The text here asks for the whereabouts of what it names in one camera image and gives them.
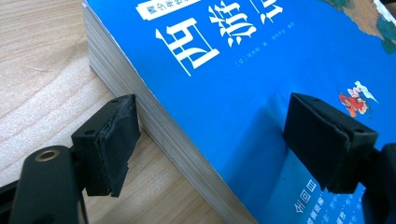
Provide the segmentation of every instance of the illustration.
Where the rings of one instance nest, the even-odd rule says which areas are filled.
[[[375,99],[375,97],[369,92],[367,87],[363,86],[359,81],[355,82],[355,87],[352,89],[347,89],[347,92],[350,96],[347,96],[340,92],[339,99],[341,103],[346,107],[352,118],[356,118],[358,116],[358,112],[361,115],[365,115],[368,111],[370,114],[370,118],[372,117],[372,109],[369,106],[369,99],[375,101],[377,104],[379,102]]]

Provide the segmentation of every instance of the black bracket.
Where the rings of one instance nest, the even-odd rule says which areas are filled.
[[[396,223],[396,144],[375,149],[378,134],[308,95],[290,97],[284,137],[331,193],[353,193],[361,182],[366,223]]]
[[[140,137],[134,95],[108,102],[72,135],[73,146],[32,153],[0,188],[0,223],[88,223],[81,191],[119,197]]]

